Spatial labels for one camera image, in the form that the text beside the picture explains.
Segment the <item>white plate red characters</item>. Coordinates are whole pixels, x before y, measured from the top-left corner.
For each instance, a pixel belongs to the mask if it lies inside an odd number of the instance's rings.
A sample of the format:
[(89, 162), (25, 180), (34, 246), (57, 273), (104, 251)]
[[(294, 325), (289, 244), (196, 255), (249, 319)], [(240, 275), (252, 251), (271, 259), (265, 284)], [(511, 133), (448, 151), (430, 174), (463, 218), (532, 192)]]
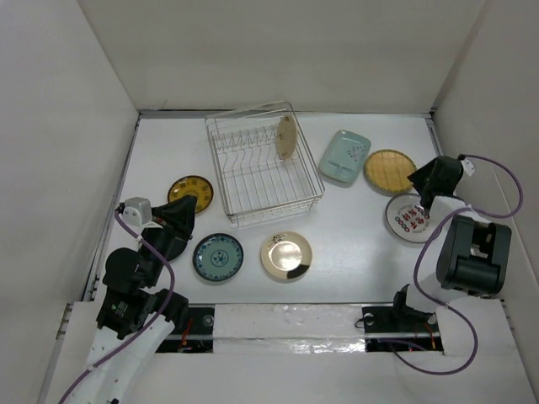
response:
[(385, 220), (396, 237), (413, 244), (426, 243), (440, 222), (439, 217), (426, 212), (420, 196), (411, 193), (398, 194), (388, 201)]

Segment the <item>yellow woven pattern plate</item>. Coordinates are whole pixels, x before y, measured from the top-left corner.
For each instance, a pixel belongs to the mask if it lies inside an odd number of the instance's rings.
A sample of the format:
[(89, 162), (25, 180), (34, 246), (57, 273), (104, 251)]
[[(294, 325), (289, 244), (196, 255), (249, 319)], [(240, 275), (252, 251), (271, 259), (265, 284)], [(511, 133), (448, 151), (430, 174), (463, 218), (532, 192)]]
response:
[(387, 194), (408, 192), (413, 187), (408, 176), (416, 170), (409, 156), (393, 149), (374, 151), (364, 164), (367, 181), (375, 189)]

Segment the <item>blue floral round plate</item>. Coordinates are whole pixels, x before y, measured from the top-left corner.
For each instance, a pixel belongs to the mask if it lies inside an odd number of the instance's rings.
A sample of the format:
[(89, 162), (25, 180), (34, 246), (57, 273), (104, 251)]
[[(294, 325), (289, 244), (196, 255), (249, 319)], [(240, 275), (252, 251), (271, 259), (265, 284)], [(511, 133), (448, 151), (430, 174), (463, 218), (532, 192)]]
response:
[(209, 282), (224, 282), (242, 267), (243, 246), (235, 237), (214, 233), (203, 238), (195, 247), (192, 264), (195, 272)]

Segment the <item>beige oval plate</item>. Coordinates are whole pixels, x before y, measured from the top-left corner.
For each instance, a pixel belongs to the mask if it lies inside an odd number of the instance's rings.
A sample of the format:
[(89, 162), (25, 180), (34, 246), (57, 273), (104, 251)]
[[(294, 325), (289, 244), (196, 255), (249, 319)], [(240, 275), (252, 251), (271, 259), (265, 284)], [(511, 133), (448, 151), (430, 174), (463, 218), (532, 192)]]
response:
[(297, 128), (291, 114), (284, 114), (280, 119), (275, 136), (276, 151), (281, 159), (291, 158), (296, 150)]

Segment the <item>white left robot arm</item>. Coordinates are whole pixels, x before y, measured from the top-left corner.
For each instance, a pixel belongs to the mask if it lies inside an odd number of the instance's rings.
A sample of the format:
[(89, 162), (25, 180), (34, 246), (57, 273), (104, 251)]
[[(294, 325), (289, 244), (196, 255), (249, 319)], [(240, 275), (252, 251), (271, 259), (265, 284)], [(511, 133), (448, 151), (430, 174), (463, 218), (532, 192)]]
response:
[(65, 403), (125, 403), (150, 358), (170, 333), (187, 326), (189, 301), (174, 292), (171, 262), (187, 247), (195, 227), (196, 197), (153, 207), (127, 199), (116, 222), (138, 244), (117, 248), (105, 262), (105, 295), (86, 369)]

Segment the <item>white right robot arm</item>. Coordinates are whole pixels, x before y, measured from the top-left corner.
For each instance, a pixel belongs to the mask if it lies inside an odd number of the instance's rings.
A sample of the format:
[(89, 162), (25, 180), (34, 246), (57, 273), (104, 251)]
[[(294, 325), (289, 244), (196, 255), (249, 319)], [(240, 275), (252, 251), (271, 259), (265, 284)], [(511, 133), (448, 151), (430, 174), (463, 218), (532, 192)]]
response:
[(420, 264), (416, 263), (413, 282), (395, 294), (388, 313), (390, 323), (399, 331), (427, 321), (438, 307), (466, 295), (482, 297), (502, 290), (512, 231), (495, 220), (514, 213), (488, 213), (454, 195), (462, 177), (474, 171), (472, 158), (439, 156), (408, 176), (419, 193), (419, 206), (435, 222), (419, 256), (426, 255), (438, 236), (445, 240), (435, 269), (421, 279)]

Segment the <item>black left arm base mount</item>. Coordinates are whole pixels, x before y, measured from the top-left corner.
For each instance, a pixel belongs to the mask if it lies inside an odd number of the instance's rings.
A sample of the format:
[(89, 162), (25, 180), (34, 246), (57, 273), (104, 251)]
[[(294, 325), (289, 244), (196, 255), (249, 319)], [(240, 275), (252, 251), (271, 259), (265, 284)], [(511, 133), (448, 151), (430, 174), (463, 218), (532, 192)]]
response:
[(214, 306), (189, 309), (184, 324), (175, 328), (158, 346), (158, 354), (209, 354), (213, 352)]

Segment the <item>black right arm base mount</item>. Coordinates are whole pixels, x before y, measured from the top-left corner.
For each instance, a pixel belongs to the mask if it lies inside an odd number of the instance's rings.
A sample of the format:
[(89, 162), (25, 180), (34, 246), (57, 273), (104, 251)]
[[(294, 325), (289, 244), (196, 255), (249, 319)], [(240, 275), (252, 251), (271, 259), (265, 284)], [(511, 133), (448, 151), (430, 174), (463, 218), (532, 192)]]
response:
[(363, 306), (355, 327), (364, 333), (366, 351), (442, 352), (440, 329), (421, 316), (396, 316), (391, 306)]

